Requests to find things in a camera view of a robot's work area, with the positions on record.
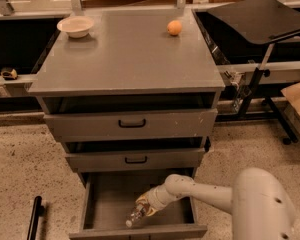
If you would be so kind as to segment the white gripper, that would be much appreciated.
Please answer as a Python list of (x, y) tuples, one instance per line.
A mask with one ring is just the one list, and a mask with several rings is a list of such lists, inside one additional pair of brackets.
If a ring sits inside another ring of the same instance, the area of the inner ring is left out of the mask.
[(157, 211), (165, 209), (170, 203), (175, 201), (175, 196), (168, 192), (164, 185), (151, 188), (146, 194), (141, 194), (136, 202), (149, 203), (146, 216), (153, 216)]

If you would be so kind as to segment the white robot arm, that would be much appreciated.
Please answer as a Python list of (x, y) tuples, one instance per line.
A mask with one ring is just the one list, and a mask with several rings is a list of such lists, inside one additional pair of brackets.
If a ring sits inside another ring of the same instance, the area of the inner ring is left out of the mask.
[(241, 171), (230, 187), (201, 184), (189, 176), (171, 174), (136, 200), (126, 224), (152, 216), (185, 197), (230, 214), (233, 240), (291, 240), (294, 205), (282, 184), (259, 168)]

